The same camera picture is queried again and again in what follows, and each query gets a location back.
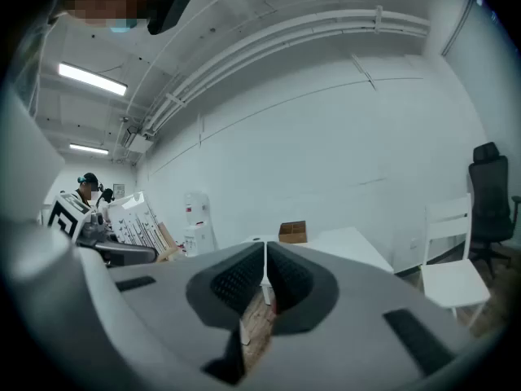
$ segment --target white ceiling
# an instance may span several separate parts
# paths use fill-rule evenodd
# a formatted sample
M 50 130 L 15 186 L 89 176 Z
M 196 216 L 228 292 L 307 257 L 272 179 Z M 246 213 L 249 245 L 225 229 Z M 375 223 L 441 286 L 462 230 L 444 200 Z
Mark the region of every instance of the white ceiling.
M 137 154 L 121 146 L 112 158 L 121 118 L 129 118 L 123 130 L 138 126 L 156 97 L 229 45 L 297 16 L 378 4 L 420 17 L 427 13 L 425 0 L 192 0 L 179 25 L 155 37 L 144 22 L 113 33 L 63 16 L 46 41 L 37 123 L 59 152 L 83 143 L 108 149 L 109 159 L 135 162 Z M 104 76 L 129 88 L 120 97 L 62 78 L 59 62 L 106 71 Z

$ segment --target white wooden chair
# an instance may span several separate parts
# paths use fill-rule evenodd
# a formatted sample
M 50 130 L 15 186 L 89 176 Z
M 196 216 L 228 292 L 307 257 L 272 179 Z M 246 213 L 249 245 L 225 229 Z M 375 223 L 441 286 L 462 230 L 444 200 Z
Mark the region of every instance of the white wooden chair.
M 426 207 L 427 237 L 423 256 L 422 281 L 425 295 L 441 307 L 452 309 L 477 305 L 468 323 L 471 327 L 490 298 L 488 289 L 469 260 L 472 228 L 471 195 Z M 431 242 L 434 239 L 465 234 L 465 249 L 461 261 L 427 264 Z

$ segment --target office chair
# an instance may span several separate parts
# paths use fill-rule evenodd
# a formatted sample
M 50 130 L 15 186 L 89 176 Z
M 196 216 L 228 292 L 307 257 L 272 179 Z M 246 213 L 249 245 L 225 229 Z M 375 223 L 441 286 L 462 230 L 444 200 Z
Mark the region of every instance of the office chair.
M 508 160 L 500 156 L 494 142 L 485 143 L 474 149 L 474 163 L 469 165 L 469 174 L 474 187 L 472 209 L 472 240 L 482 243 L 482 248 L 471 248 L 475 254 L 471 260 L 483 259 L 495 278 L 492 258 L 511 258 L 491 249 L 492 243 L 501 244 L 514 235 L 521 197 L 513 196 L 514 221 L 510 220 L 508 204 Z

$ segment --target brown box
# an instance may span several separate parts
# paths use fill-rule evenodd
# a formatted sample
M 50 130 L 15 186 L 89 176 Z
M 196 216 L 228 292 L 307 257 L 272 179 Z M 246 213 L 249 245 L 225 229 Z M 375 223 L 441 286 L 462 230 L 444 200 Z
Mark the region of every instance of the brown box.
M 308 241 L 306 222 L 283 223 L 278 231 L 278 240 L 287 244 L 305 244 Z

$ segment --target ceiling light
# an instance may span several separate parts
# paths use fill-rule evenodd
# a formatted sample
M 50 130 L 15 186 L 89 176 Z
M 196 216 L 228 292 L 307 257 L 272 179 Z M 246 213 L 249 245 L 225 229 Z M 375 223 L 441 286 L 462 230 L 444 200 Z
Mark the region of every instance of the ceiling light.
M 78 151 L 87 151 L 87 152 L 93 152 L 93 153 L 100 153 L 102 155 L 108 155 L 107 149 L 98 149 L 96 147 L 84 147 L 82 145 L 75 145 L 74 143 L 71 143 L 69 145 L 71 149 L 77 149 Z
M 98 74 L 93 74 L 91 72 L 85 71 L 84 69 L 79 69 L 64 63 L 59 65 L 58 74 L 64 77 L 72 78 L 73 80 L 91 84 L 92 86 L 103 88 L 104 90 L 111 91 L 112 93 L 116 93 L 118 95 L 125 95 L 127 90 L 127 86 L 125 84 L 120 84 L 119 82 L 109 80 Z

